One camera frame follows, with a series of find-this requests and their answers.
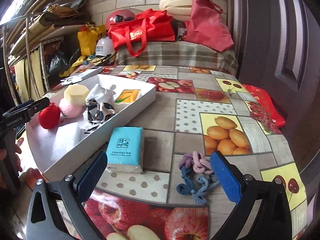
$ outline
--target red bag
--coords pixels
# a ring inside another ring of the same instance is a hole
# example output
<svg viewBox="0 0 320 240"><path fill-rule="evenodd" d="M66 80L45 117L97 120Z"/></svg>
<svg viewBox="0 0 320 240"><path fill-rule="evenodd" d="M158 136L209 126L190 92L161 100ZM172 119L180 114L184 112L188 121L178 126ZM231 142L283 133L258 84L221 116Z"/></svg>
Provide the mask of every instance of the red bag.
<svg viewBox="0 0 320 240"><path fill-rule="evenodd" d="M184 41L202 44L222 52L234 43L219 14L221 7L210 0L192 0L191 19Z"/></svg>
<svg viewBox="0 0 320 240"><path fill-rule="evenodd" d="M283 117L276 111L271 101L271 97L268 95L268 93L261 88L244 84L242 85L250 94L252 94L252 96L258 101L258 103L263 106L269 117L272 119L274 125L278 128L284 127L285 121Z"/></svg>
<svg viewBox="0 0 320 240"><path fill-rule="evenodd" d="M174 31L170 24L172 16L167 11L146 10L136 15L135 20L113 23L108 36L112 39L115 51L126 44L131 56L139 56L147 46L147 41L175 41ZM132 42L141 41L141 48L133 51Z"/></svg>

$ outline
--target red bag handle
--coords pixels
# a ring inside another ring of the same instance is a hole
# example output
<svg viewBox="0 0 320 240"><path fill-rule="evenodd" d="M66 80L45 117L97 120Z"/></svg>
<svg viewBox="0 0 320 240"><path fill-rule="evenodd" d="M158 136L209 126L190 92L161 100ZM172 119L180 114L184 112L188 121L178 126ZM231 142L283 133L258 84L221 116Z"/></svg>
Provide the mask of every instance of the red bag handle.
<svg viewBox="0 0 320 240"><path fill-rule="evenodd" d="M132 57L137 57L139 56L146 48L147 46L147 29L146 29L146 19L143 19L142 25L141 25L141 30L142 30L142 35L141 35L141 48L138 49L136 52L133 51L132 44L130 41L130 30L129 26L126 26L124 28L125 31L125 42L127 43L128 51Z"/></svg>
<svg viewBox="0 0 320 240"><path fill-rule="evenodd" d="M220 7L220 5L218 5L218 4L214 3L214 2L212 2L212 3L214 4L213 9L214 9L218 14L223 13L223 10L222 10L222 8Z"/></svg>

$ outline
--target blue yarn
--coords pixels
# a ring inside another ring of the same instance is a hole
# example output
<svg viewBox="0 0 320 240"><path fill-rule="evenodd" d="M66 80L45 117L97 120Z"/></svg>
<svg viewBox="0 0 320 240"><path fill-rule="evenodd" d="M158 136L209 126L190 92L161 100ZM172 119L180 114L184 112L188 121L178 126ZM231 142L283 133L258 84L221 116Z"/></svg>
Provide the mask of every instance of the blue yarn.
<svg viewBox="0 0 320 240"><path fill-rule="evenodd" d="M207 200L204 198L207 190L216 187L219 182L214 174L210 174L209 179L205 175L201 175L197 181L201 185L199 190L195 189L193 181L189 178L188 174L191 171L191 167L187 169L184 165L181 167L182 178L185 184L181 183L177 185L176 189L181 195L192 195L194 200L199 205L205 205Z"/></svg>

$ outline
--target cardboard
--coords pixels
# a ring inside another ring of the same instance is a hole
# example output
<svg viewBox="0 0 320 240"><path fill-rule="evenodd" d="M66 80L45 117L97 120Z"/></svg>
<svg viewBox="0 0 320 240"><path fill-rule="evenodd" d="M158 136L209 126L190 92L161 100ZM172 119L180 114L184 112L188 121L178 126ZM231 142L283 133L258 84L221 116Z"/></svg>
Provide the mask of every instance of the cardboard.
<svg viewBox="0 0 320 240"><path fill-rule="evenodd" d="M106 121L100 128L89 135L83 134L82 140L61 159L49 166L48 160L52 154L53 143L58 127L51 130L43 129L38 122L38 113L33 116L31 121L26 125L28 143L33 158L38 166L39 171L49 181L57 181L64 178L68 174L72 174L79 166L81 166L95 151L105 144L116 127L125 126L135 116L142 112L147 106L156 100L156 86L146 82L133 79L122 78L111 75L99 74L80 82L91 90L95 84L99 83L102 87L109 88L112 84L116 85L114 90L114 100L126 89L140 89L141 98L132 104L129 104L115 116ZM50 100L59 105L63 98L63 91L55 94ZM83 128L83 116L72 119L63 119L63 123L79 122Z"/></svg>

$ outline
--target plaid fabric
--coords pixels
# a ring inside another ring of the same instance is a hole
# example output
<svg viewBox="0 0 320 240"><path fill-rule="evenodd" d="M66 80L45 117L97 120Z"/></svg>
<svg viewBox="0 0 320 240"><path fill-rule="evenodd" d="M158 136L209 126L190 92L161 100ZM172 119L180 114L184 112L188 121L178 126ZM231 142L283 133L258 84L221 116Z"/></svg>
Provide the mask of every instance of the plaid fabric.
<svg viewBox="0 0 320 240"><path fill-rule="evenodd" d="M140 42L132 44L136 51ZM162 65L162 66L196 66L208 68L231 75L236 75L238 62L233 50L217 52L206 46L185 42L148 42L146 49L138 57L132 57L126 46L119 48L118 65Z"/></svg>

